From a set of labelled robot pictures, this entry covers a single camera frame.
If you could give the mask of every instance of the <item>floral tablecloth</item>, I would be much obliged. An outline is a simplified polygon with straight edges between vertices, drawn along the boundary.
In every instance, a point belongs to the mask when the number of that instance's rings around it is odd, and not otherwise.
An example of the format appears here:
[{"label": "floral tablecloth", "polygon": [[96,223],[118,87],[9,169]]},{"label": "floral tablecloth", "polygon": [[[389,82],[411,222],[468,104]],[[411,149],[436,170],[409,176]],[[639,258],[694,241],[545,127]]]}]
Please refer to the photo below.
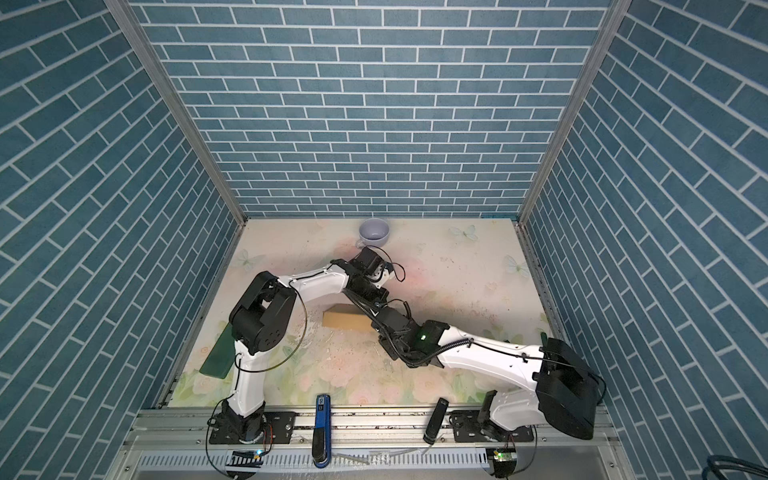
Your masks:
[{"label": "floral tablecloth", "polygon": [[[214,406],[230,393],[233,371],[224,380],[201,375],[203,364],[232,306],[254,276],[301,273],[356,255],[361,220],[250,220],[200,334],[176,385],[171,407]],[[390,281],[390,299],[408,300],[414,318],[439,320],[475,335],[518,344],[541,344],[550,334],[541,301],[510,220],[394,219],[384,246],[407,272]],[[415,405],[481,402],[486,391],[504,384],[464,369],[434,366],[409,369],[392,361],[377,334],[321,326],[323,311],[349,303],[333,295],[307,303],[310,315],[300,350],[267,373],[264,396],[270,405],[313,405],[329,393],[335,405]],[[293,350],[303,328],[297,302],[288,332],[274,349],[270,365]]]}]

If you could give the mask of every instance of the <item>blue brick wallpaper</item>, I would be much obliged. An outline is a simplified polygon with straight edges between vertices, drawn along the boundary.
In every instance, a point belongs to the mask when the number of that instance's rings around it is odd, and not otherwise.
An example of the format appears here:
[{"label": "blue brick wallpaper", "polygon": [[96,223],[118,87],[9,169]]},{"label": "blue brick wallpaper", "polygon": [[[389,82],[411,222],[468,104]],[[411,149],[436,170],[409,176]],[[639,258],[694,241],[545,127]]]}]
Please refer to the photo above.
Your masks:
[{"label": "blue brick wallpaper", "polygon": [[768,462],[767,25],[634,0],[530,220],[638,478]]},{"label": "blue brick wallpaper", "polygon": [[251,217],[517,213],[608,0],[131,2]]},{"label": "blue brick wallpaper", "polygon": [[101,0],[0,0],[0,478],[107,471],[234,229]]}]

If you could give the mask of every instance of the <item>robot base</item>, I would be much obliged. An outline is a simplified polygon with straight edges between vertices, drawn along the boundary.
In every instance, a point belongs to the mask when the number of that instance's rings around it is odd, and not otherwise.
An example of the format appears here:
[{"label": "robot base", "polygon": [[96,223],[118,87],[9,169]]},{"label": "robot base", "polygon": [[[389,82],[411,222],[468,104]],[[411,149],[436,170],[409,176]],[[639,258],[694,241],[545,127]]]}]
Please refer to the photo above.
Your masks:
[{"label": "robot base", "polygon": [[449,422],[453,428],[453,439],[457,443],[483,442],[483,438],[497,442],[533,442],[533,430],[530,426],[506,430],[496,425],[490,418],[491,402],[496,395],[495,390],[485,394],[482,408],[479,410],[454,410]]},{"label": "robot base", "polygon": [[241,417],[232,411],[227,402],[223,403],[221,413],[211,421],[211,433],[208,443],[211,445],[249,445],[268,444],[264,433],[272,432],[273,444],[290,443],[293,434],[294,412],[264,412],[264,405],[247,417]]}]

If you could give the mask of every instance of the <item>black cable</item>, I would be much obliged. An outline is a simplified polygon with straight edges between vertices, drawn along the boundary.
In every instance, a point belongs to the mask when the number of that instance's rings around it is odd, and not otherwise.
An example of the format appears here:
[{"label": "black cable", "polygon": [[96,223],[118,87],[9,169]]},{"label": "black cable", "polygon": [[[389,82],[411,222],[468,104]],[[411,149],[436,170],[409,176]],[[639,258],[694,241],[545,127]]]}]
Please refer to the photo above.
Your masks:
[{"label": "black cable", "polygon": [[598,399],[598,405],[600,405],[603,402],[603,399],[605,398],[605,393],[608,391],[608,384],[605,382],[605,379],[601,376],[599,376],[597,373],[588,373],[588,375],[597,382],[598,379],[600,379],[601,382],[603,382],[603,392],[600,394],[600,398]]},{"label": "black cable", "polygon": [[[387,261],[389,261],[389,263],[391,263],[391,264],[392,264],[392,271],[395,273],[395,279],[396,279],[398,282],[405,282],[405,281],[406,281],[406,268],[405,268],[403,265],[401,265],[400,263],[397,263],[397,262],[393,262],[393,261],[392,261],[392,258],[389,256],[389,254],[386,252],[386,250],[384,250],[384,249],[383,249],[383,248],[381,248],[381,247],[376,247],[376,246],[374,246],[374,245],[367,245],[367,247],[368,247],[368,248],[375,248],[375,249],[377,249],[377,250],[381,250],[381,252],[382,252],[382,253],[384,253],[384,254],[386,255],[386,259],[387,259]],[[399,266],[400,268],[402,268],[402,279],[401,279],[399,276],[397,276],[397,270],[395,270],[395,265],[397,265],[397,266]]]},{"label": "black cable", "polygon": [[392,302],[401,302],[402,305],[406,308],[406,318],[413,319],[413,317],[411,316],[411,306],[405,300],[401,300],[399,298],[393,298],[387,302],[382,303],[381,306],[387,306]]},{"label": "black cable", "polygon": [[271,366],[271,367],[269,367],[267,369],[264,369],[264,370],[246,370],[246,369],[242,369],[242,368],[240,368],[240,364],[237,361],[235,361],[235,368],[237,368],[238,371],[245,372],[245,373],[269,372],[270,370],[274,370],[277,367],[283,365],[285,362],[287,362],[290,359],[290,357],[292,357],[293,354],[296,353],[296,351],[301,347],[301,342],[304,341],[304,336],[306,335],[306,326],[310,322],[310,315],[306,311],[306,304],[304,303],[304,299],[301,297],[301,293],[299,293],[299,290],[296,290],[296,288],[294,288],[294,287],[291,287],[291,288],[293,288],[293,290],[296,292],[296,295],[299,296],[299,300],[301,300],[301,305],[304,307],[304,331],[301,332],[301,338],[299,339],[299,343],[296,344],[296,348],[293,349],[293,351],[286,358],[284,358],[282,362],[278,363],[277,365],[273,365],[273,366]]},{"label": "black cable", "polygon": [[208,463],[210,463],[210,466],[214,467],[214,470],[219,472],[221,475],[224,475],[225,477],[229,478],[230,480],[232,479],[232,477],[230,477],[227,473],[222,472],[221,470],[219,470],[219,468],[214,464],[214,461],[210,459],[210,454],[208,453],[208,436],[210,435],[210,424],[213,422],[214,416],[216,415],[216,409],[218,409],[219,405],[221,405],[223,402],[226,402],[227,400],[231,399],[233,395],[234,395],[234,393],[232,395],[226,397],[225,399],[219,400],[216,403],[216,406],[214,406],[214,410],[210,414],[210,418],[206,422],[207,427],[205,428],[205,458],[208,459]]},{"label": "black cable", "polygon": [[[261,455],[260,455],[261,457],[265,456],[269,452],[272,452],[272,445],[275,444],[274,439],[273,439],[273,435],[274,434],[275,434],[275,432],[272,429],[272,425],[270,425],[270,449],[267,450],[266,447],[265,447],[264,451],[261,452]],[[264,426],[264,443],[266,444],[266,426]]]},{"label": "black cable", "polygon": [[319,271],[319,272],[317,272],[317,273],[313,273],[312,275],[307,275],[307,276],[299,276],[299,277],[297,277],[297,278],[291,279],[291,282],[295,282],[295,281],[297,281],[297,280],[304,280],[304,279],[307,279],[307,278],[312,278],[313,276],[318,276],[318,275],[320,275],[321,273],[325,273],[325,272],[326,272],[326,270],[325,270],[325,269],[323,269],[323,270],[321,270],[321,271]]},{"label": "black cable", "polygon": [[603,398],[605,397],[605,393],[608,390],[608,385],[605,382],[605,379],[603,377],[599,376],[597,373],[592,372],[591,370],[583,369],[581,367],[574,366],[574,365],[571,365],[571,364],[565,363],[565,362],[558,362],[557,360],[546,359],[546,358],[540,357],[540,356],[518,355],[516,353],[502,352],[501,350],[497,350],[497,349],[491,348],[490,346],[483,345],[482,343],[474,342],[472,345],[479,346],[479,347],[484,348],[486,350],[491,350],[492,352],[501,353],[502,355],[514,356],[514,357],[519,358],[519,359],[541,360],[542,362],[557,363],[558,365],[568,366],[568,367],[571,367],[572,369],[581,370],[582,372],[586,372],[587,375],[590,378],[592,378],[595,382],[598,382],[598,379],[599,379],[603,383],[603,392],[600,395],[600,399],[598,400],[598,405],[600,405],[603,402]]},{"label": "black cable", "polygon": [[723,475],[723,470],[745,472],[758,477],[768,478],[768,468],[728,455],[710,455],[707,458],[707,466],[701,471],[701,478],[702,480],[707,480],[711,472],[719,480],[727,480],[727,477]]},{"label": "black cable", "polygon": [[[318,272],[318,273],[315,273],[314,275],[309,275],[309,276],[305,276],[305,277],[302,277],[302,278],[310,278],[310,277],[312,277],[312,276],[316,276],[316,275],[319,275],[320,273],[322,273],[322,272]],[[306,327],[307,327],[307,324],[308,324],[308,323],[309,323],[309,321],[310,321],[310,315],[309,315],[309,314],[307,313],[307,311],[306,311],[306,304],[304,303],[304,299],[301,297],[301,293],[299,293],[299,290],[296,290],[296,288],[294,288],[294,287],[291,287],[291,288],[293,288],[293,289],[296,291],[296,295],[298,295],[298,296],[299,296],[299,300],[301,301],[301,305],[302,305],[302,307],[304,308],[304,331],[303,331],[303,332],[302,332],[302,334],[301,334],[301,338],[299,339],[299,343],[296,345],[296,348],[295,348],[295,349],[293,349],[293,351],[292,351],[292,352],[291,352],[291,353],[290,353],[290,354],[289,354],[289,355],[288,355],[288,356],[287,356],[287,357],[286,357],[286,358],[285,358],[285,359],[284,359],[282,362],[278,363],[278,364],[277,364],[277,365],[275,365],[275,366],[271,366],[271,367],[270,367],[270,368],[268,368],[268,369],[264,369],[264,370],[246,370],[246,369],[242,369],[242,368],[240,368],[240,365],[239,365],[239,364],[237,363],[237,361],[236,361],[236,362],[235,362],[235,368],[237,368],[237,370],[238,370],[238,371],[240,371],[240,372],[245,372],[245,373],[262,373],[262,372],[269,372],[270,370],[276,369],[277,367],[279,367],[279,366],[283,365],[285,362],[287,362],[287,361],[288,361],[288,359],[290,359],[290,357],[292,357],[292,356],[293,356],[293,354],[294,354],[294,353],[296,353],[296,351],[299,349],[299,347],[301,347],[301,343],[302,343],[302,341],[304,341],[304,336],[306,335]],[[236,380],[236,382],[235,382],[235,388],[234,388],[234,389],[235,389],[235,391],[237,391],[237,386],[238,386],[239,384],[240,384],[240,375],[238,375],[238,376],[237,376],[237,380]],[[231,399],[233,396],[234,396],[234,393],[233,393],[232,395],[230,395],[230,396],[226,397],[225,399],[221,399],[221,400],[219,400],[219,401],[216,403],[216,405],[214,406],[214,410],[213,410],[213,411],[212,411],[212,413],[210,414],[210,418],[208,419],[208,422],[207,422],[207,427],[206,427],[206,430],[205,430],[205,457],[208,459],[208,463],[210,463],[210,466],[214,467],[214,470],[216,470],[216,471],[217,471],[217,472],[219,472],[221,475],[224,475],[224,476],[225,476],[225,477],[227,477],[227,478],[232,478],[232,477],[230,477],[230,476],[229,476],[227,473],[225,473],[225,472],[222,472],[221,470],[219,470],[219,468],[218,468],[218,467],[216,467],[216,466],[215,466],[215,464],[214,464],[214,462],[213,462],[213,461],[210,459],[210,455],[209,455],[209,453],[208,453],[208,436],[210,435],[210,426],[211,426],[211,423],[212,423],[212,422],[213,422],[213,420],[214,420],[214,416],[216,416],[216,410],[219,408],[219,405],[221,405],[223,402],[226,402],[227,400]],[[269,453],[269,452],[272,452],[272,443],[271,443],[271,442],[272,442],[272,439],[271,439],[271,436],[270,436],[270,449],[269,449],[269,450],[266,450],[266,451],[263,453],[263,455],[266,455],[267,453]]]},{"label": "black cable", "polygon": [[371,280],[371,282],[373,282],[373,283],[378,283],[382,278],[384,278],[384,270],[386,270],[386,265],[382,266],[382,269],[379,270],[379,278],[377,278],[375,280],[373,280],[373,279],[369,279],[369,280]]},{"label": "black cable", "polygon": [[531,459],[528,461],[528,464],[523,467],[521,470],[516,471],[513,473],[513,475],[517,475],[518,473],[525,472],[528,470],[531,465],[533,465],[533,461],[536,459],[536,452],[538,450],[538,431],[536,430],[536,425],[531,425],[531,428],[533,429],[533,455],[531,455]]},{"label": "black cable", "polygon": [[362,303],[360,300],[357,299],[357,295],[349,292],[348,290],[344,291],[344,294],[349,298],[349,301],[351,301],[355,306],[360,308],[367,316],[371,319],[372,322],[374,322],[379,327],[379,332],[384,333],[384,337],[389,341],[389,345],[392,346],[392,349],[395,351],[397,356],[405,363],[408,367],[415,368],[417,366],[422,366],[428,364],[433,358],[435,358],[437,355],[440,355],[443,352],[447,352],[448,350],[462,345],[471,345],[475,339],[469,338],[469,339],[460,339],[456,340],[451,343],[447,343],[444,346],[441,346],[434,352],[424,356],[417,362],[413,362],[411,359],[406,358],[402,352],[397,348],[397,345],[395,344],[395,341],[392,339],[392,336],[389,334],[389,330],[376,318],[376,315],[371,313],[369,311],[369,308]]},{"label": "black cable", "polygon": [[[401,265],[401,264],[399,264],[397,262],[390,262],[390,263],[392,264],[392,271],[395,272],[395,280],[397,280],[400,283],[405,282],[406,281],[406,268],[403,265]],[[395,265],[397,265],[400,268],[402,268],[402,279],[399,276],[397,276],[397,270],[395,270]]]}]

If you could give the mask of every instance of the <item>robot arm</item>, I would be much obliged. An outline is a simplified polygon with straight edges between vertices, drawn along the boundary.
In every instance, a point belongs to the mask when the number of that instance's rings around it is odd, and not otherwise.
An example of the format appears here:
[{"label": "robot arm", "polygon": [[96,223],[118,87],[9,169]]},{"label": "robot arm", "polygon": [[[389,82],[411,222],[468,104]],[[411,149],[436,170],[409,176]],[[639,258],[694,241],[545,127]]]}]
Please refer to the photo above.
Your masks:
[{"label": "robot arm", "polygon": [[387,306],[389,292],[383,285],[393,276],[392,264],[369,248],[349,262],[333,260],[311,272],[256,276],[230,314],[237,368],[222,415],[236,438],[260,439],[266,361],[286,332],[296,297],[309,302],[331,293],[345,293],[371,319],[392,359],[411,368],[470,369],[519,387],[486,397],[489,419],[500,429],[549,422],[571,436],[592,437],[597,383],[594,372],[568,345],[549,339],[543,347],[521,346],[473,336],[434,320],[419,325],[409,311],[406,316]]}]

